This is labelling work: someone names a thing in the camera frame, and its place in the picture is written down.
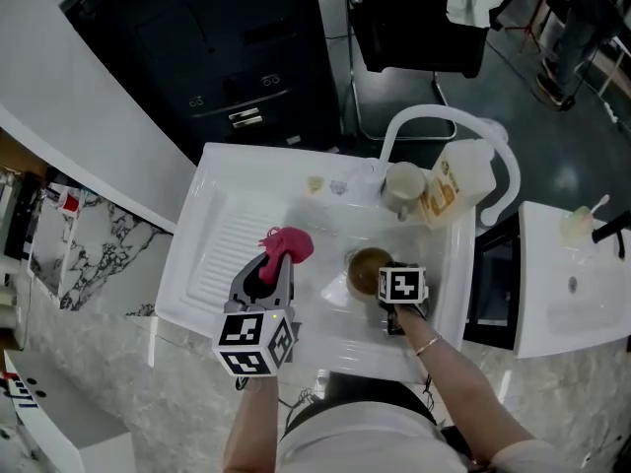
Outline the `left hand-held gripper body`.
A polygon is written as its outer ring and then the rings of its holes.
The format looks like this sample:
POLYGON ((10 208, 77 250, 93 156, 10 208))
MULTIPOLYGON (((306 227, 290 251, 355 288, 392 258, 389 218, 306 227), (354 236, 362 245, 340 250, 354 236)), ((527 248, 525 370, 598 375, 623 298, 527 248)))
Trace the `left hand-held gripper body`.
POLYGON ((225 303, 212 337, 212 349, 229 375, 269 377, 290 361, 298 340, 292 307, 294 286, 254 300, 234 293, 225 303))

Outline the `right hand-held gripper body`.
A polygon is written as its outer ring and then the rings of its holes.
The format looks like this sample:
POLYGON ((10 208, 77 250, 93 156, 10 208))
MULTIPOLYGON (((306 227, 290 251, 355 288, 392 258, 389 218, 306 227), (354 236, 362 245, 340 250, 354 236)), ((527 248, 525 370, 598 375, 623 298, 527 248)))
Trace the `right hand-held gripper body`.
POLYGON ((377 300, 378 306, 386 313, 388 335, 404 334, 395 310, 397 305, 425 319, 428 299, 425 267, 391 261, 379 269, 377 300))

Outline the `red cloth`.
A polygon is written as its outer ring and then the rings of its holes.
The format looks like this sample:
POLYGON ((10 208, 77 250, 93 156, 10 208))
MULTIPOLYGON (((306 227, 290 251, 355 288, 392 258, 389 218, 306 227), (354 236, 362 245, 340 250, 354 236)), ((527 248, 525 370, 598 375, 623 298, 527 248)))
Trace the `red cloth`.
POLYGON ((279 267, 285 254, 289 254, 292 262, 300 264, 314 253, 314 244, 310 235, 293 227, 273 227, 266 237, 259 241, 264 249, 267 262, 258 271, 258 278, 268 286, 276 282, 279 267))

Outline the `brown bowl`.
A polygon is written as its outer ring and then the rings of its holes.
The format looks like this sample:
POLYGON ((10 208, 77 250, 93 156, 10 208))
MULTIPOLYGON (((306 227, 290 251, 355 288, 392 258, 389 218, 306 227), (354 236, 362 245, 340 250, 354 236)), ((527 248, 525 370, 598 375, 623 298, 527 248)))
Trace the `brown bowl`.
POLYGON ((379 290, 380 269, 392 262, 392 256, 378 247, 351 250, 346 255, 349 289, 360 296, 375 297, 379 290))

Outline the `person's right forearm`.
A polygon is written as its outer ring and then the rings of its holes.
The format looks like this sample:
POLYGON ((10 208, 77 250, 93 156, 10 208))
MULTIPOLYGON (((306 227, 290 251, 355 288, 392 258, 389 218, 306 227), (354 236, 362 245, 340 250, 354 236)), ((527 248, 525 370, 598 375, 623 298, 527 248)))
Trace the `person's right forearm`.
POLYGON ((476 365, 422 317, 401 305, 395 310, 412 350, 476 460, 489 463, 505 448, 532 439, 500 403, 476 365))

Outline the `person's left forearm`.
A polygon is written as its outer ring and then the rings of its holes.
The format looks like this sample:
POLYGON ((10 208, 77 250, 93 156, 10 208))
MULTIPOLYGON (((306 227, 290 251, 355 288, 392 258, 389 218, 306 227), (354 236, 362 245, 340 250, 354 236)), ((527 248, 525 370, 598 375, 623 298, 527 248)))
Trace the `person's left forearm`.
POLYGON ((251 379, 226 443, 223 473, 275 473, 278 443, 278 379, 251 379))

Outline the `white sink with drainboard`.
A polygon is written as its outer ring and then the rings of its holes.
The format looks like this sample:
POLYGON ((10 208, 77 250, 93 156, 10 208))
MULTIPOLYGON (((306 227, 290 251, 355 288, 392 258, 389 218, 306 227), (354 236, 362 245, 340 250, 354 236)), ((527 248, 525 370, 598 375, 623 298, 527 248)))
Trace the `white sink with drainboard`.
POLYGON ((399 221, 359 182, 362 159, 305 150, 209 143, 176 226, 156 301, 159 317, 210 336, 238 272, 274 227, 310 234, 314 254, 295 271, 301 328, 294 361, 335 372, 416 382, 406 342, 386 333, 382 311, 346 283, 349 257, 364 247, 426 270, 428 319, 462 343, 470 294, 475 217, 429 230, 399 221))

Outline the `black washbasin stand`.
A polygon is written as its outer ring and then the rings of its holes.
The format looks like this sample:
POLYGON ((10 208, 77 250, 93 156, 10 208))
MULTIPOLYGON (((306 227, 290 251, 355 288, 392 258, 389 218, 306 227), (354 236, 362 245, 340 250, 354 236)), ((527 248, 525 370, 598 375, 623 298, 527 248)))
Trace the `black washbasin stand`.
POLYGON ((511 351, 517 335, 521 284, 519 215, 475 239, 463 339, 511 351))

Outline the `white mug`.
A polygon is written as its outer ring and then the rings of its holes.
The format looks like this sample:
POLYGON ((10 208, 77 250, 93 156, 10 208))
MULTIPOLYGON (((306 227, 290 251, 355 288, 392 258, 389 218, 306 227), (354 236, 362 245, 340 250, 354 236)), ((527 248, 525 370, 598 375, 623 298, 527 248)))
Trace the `white mug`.
POLYGON ((381 189, 382 205, 405 221, 417 209, 426 186, 423 171, 409 162, 390 166, 381 189))

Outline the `detergent bottle with orange label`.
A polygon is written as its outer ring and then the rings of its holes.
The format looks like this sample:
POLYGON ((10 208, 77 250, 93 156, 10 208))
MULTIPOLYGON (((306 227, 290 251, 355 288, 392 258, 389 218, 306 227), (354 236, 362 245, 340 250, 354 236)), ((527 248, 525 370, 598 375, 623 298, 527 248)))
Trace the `detergent bottle with orange label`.
POLYGON ((496 187, 491 161, 494 149, 483 139, 453 141, 426 175, 419 200, 429 229, 450 225, 474 209, 496 187))

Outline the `marble slab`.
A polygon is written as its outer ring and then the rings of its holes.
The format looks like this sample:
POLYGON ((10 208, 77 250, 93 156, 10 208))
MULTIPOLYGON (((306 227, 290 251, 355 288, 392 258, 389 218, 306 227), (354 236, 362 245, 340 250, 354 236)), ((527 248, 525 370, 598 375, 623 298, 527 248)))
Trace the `marble slab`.
POLYGON ((64 215, 65 188, 43 190, 28 274, 60 310, 153 315, 173 235, 85 188, 77 217, 64 215))

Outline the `person's white shirt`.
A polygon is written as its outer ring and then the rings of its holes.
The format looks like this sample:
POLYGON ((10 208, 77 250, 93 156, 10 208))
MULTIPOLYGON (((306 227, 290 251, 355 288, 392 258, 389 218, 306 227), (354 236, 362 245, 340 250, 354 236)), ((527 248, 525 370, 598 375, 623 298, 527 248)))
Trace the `person's white shirt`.
POLYGON ((277 473, 576 473, 548 443, 520 441, 478 469, 439 429, 402 407, 358 402, 325 410, 278 444, 277 473))

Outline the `white washbasin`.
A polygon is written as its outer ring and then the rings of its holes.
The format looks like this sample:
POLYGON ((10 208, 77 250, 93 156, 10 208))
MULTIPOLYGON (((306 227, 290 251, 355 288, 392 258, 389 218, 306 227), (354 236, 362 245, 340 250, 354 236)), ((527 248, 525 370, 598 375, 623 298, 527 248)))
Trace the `white washbasin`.
MULTIPOLYGON (((559 208, 525 202, 519 208, 520 305, 514 353, 533 358, 576 351, 631 335, 631 229, 626 258, 615 236, 561 236, 559 208)), ((594 220, 593 230, 606 223, 594 220)))

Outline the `white curved faucet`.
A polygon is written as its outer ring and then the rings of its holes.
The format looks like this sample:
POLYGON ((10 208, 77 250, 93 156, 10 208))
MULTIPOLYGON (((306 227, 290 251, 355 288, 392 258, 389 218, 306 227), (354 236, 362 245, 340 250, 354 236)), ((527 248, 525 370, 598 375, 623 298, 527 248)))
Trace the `white curved faucet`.
POLYGON ((394 145, 395 138, 401 126, 416 118, 437 118, 460 124, 476 133, 491 145, 504 162, 509 174, 509 186, 504 195, 492 206, 480 213, 480 221, 486 227, 493 227, 499 216, 517 198, 521 187, 521 171, 518 161, 502 133, 490 123, 458 108, 438 104, 416 104, 397 113, 390 121, 377 160, 365 159, 359 168, 359 187, 370 194, 377 194, 385 179, 386 168, 394 145))

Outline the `translucent cup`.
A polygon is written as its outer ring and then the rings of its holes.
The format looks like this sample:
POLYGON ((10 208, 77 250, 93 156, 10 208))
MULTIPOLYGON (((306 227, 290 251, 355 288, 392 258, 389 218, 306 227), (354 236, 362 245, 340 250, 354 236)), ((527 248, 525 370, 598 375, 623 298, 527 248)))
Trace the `translucent cup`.
POLYGON ((581 206, 561 220, 560 232, 565 239, 584 237, 590 234, 594 227, 592 210, 581 206))

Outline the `red cup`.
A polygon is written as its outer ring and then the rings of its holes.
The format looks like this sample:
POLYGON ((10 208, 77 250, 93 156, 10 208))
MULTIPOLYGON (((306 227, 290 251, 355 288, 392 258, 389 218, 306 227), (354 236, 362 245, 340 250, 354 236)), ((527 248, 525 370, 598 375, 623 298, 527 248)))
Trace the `red cup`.
POLYGON ((82 191, 77 188, 65 188, 57 200, 56 208, 64 215, 76 218, 82 199, 82 191))

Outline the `white box cabinet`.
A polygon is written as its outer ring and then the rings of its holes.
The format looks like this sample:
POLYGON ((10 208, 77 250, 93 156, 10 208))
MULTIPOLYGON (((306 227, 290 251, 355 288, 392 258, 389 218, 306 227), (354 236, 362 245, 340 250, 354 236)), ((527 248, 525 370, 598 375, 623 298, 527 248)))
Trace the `white box cabinet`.
POLYGON ((4 352, 8 391, 19 421, 60 473, 136 473, 125 425, 83 393, 52 361, 4 352))

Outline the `black faucet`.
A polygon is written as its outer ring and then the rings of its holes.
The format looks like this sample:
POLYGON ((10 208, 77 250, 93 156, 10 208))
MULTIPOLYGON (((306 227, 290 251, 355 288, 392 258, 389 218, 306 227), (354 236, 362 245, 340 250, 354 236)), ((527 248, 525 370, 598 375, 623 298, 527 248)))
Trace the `black faucet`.
POLYGON ((621 261, 624 261, 626 258, 626 247, 622 232, 627 229, 631 229, 631 211, 625 211, 602 227, 593 230, 592 241, 593 243, 599 243, 606 238, 616 237, 618 248, 617 257, 621 261))

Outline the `black cabinet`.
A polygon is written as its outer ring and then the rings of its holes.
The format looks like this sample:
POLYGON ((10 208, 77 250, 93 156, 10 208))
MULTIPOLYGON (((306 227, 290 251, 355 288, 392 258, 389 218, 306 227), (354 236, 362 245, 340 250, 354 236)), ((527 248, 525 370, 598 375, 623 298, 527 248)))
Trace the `black cabinet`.
POLYGON ((193 162, 209 142, 326 150, 340 139, 318 0, 63 0, 61 10, 193 162))

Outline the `black chair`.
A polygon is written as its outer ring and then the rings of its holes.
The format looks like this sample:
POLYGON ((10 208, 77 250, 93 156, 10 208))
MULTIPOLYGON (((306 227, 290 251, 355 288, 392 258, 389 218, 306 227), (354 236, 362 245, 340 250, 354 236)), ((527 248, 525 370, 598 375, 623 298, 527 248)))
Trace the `black chair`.
POLYGON ((357 132, 372 141, 363 126, 356 79, 354 49, 358 48, 369 72, 387 68, 426 71, 440 105, 449 105, 439 84, 439 73, 477 77, 481 69, 488 30, 450 22, 447 0, 344 0, 349 59, 349 91, 357 132))

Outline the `red tripod stand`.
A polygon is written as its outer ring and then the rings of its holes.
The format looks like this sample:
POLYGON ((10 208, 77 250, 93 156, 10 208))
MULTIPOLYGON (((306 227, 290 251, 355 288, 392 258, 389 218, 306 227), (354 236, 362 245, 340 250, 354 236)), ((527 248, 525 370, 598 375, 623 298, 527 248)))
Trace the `red tripod stand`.
POLYGON ((523 38, 522 43, 520 45, 519 52, 524 52, 526 50, 527 45, 532 42, 538 52, 541 51, 541 46, 539 44, 538 35, 535 32, 534 28, 537 23, 537 19, 541 13, 543 4, 545 0, 537 0, 536 4, 533 8, 533 11, 527 21, 527 23, 523 26, 511 26, 504 27, 506 33, 508 32, 522 32, 523 38))

